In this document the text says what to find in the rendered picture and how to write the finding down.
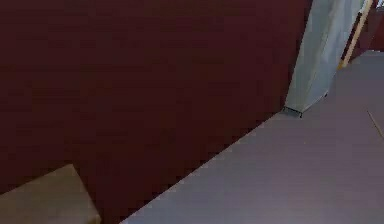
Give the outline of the light wooden door frame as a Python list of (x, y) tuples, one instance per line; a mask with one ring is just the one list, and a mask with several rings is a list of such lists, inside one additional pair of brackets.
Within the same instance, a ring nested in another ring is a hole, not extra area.
[(355, 49), (355, 46), (357, 44), (357, 41), (360, 37), (361, 31), (365, 25), (365, 21), (369, 15), (370, 10), (372, 9), (372, 6), (375, 3), (376, 3), (376, 0), (364, 0), (362, 8), (360, 9), (356, 17), (356, 21), (350, 35), (350, 41), (347, 43), (345, 47), (345, 54), (341, 58), (340, 63), (338, 65), (339, 69), (342, 69), (348, 65), (352, 57), (353, 51)]

